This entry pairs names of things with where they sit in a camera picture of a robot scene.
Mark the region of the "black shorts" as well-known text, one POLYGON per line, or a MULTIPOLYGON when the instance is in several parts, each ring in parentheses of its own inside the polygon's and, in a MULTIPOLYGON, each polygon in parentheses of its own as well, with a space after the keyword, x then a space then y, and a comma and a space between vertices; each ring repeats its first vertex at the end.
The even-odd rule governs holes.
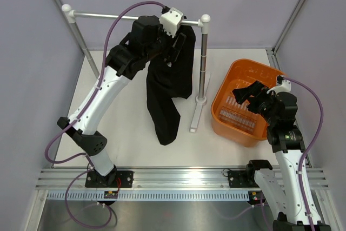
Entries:
POLYGON ((124 69, 123 75, 133 79, 135 75, 148 69, 146 77, 147 109, 154 123, 159 143, 166 146, 172 143, 178 133, 181 116, 174 105, 174 98, 187 99, 192 94, 192 69, 196 36, 190 26, 183 25, 178 29, 176 37, 184 33, 186 40, 175 63, 166 64, 164 54, 147 61, 131 50, 131 32, 123 40, 129 50, 131 61, 124 69))

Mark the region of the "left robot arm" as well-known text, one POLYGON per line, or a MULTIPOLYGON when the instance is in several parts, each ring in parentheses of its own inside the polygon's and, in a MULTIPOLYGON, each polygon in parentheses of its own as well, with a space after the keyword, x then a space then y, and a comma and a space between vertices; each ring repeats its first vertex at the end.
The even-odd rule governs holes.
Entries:
POLYGON ((135 20, 131 31, 109 51, 104 73, 93 90, 73 114, 57 122, 88 155, 96 182, 105 187, 116 182, 117 169, 105 149, 107 139, 98 132, 98 125, 119 92, 148 62, 177 60, 186 40, 185 34, 178 31, 182 19, 180 15, 166 13, 135 20))

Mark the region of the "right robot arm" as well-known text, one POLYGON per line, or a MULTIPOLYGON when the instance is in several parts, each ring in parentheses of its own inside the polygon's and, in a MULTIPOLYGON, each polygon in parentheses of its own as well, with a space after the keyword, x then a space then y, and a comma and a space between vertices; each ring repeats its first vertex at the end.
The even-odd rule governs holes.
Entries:
POLYGON ((283 185, 278 184, 266 160, 249 161, 241 178, 261 189, 261 200, 266 200, 274 219, 271 230, 331 230, 314 204, 305 164, 308 148, 295 125, 297 98, 290 90, 290 81, 280 77, 273 88, 255 81, 232 91, 238 104, 247 102, 247 110, 266 121, 267 140, 279 164, 283 185))

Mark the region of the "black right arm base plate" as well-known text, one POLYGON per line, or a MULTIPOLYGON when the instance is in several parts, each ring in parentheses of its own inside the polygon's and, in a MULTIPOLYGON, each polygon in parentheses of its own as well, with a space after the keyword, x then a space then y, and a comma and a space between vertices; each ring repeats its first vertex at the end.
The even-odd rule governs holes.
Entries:
POLYGON ((245 170, 228 170, 227 177, 230 188, 258 188, 254 178, 248 176, 245 170))

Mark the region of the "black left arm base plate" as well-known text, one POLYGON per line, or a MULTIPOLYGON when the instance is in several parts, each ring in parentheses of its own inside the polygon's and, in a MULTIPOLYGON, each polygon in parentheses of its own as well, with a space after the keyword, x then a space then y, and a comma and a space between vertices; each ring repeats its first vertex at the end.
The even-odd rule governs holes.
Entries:
POLYGON ((118 170, 107 176, 100 175, 92 170, 87 173, 85 187, 87 188, 131 188, 134 179, 134 172, 130 170, 118 170))

